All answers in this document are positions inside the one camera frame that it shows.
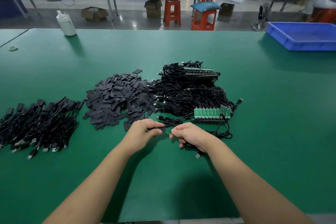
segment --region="green tabletop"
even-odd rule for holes
[[[336,212],[335,52],[288,52],[263,32],[32,29],[0,59],[0,114],[38,98],[82,100],[114,73],[140,68],[152,80],[167,63],[204,61],[231,101],[244,99],[227,145],[305,213]],[[68,150],[32,160],[1,150],[1,223],[43,221],[125,135],[122,123],[96,131],[81,117]],[[238,215],[208,158],[162,135],[131,158],[103,221]]]
[[[8,43],[28,29],[0,29],[0,46]]]

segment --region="blue cushion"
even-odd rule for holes
[[[200,13],[205,12],[207,10],[219,10],[221,7],[219,4],[211,1],[200,2],[191,5],[192,8],[195,8]]]

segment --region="white bottle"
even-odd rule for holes
[[[64,35],[66,36],[77,35],[76,29],[71,21],[70,16],[66,13],[62,14],[61,11],[57,11],[57,13],[58,15],[56,16],[56,19]]]

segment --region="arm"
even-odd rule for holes
[[[208,153],[245,223],[314,223],[218,138],[191,123],[176,126],[172,134],[180,147],[187,141]]]
[[[146,130],[163,126],[151,119],[134,122],[124,139],[43,223],[99,223],[128,159],[162,133],[160,129]]]

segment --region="pile of black cables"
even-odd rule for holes
[[[229,101],[222,87],[215,86],[216,78],[187,78],[184,65],[201,68],[202,62],[189,61],[183,65],[173,63],[165,65],[159,75],[161,81],[153,86],[157,99],[158,110],[174,116],[187,116],[194,113],[195,108],[220,108],[221,105],[234,112],[238,103]]]
[[[64,97],[48,105],[42,99],[29,107],[19,103],[16,113],[14,108],[9,108],[0,119],[0,149],[11,145],[11,151],[17,152],[32,146],[28,159],[40,148],[43,152],[67,149],[70,137],[79,125],[76,118],[83,104]]]

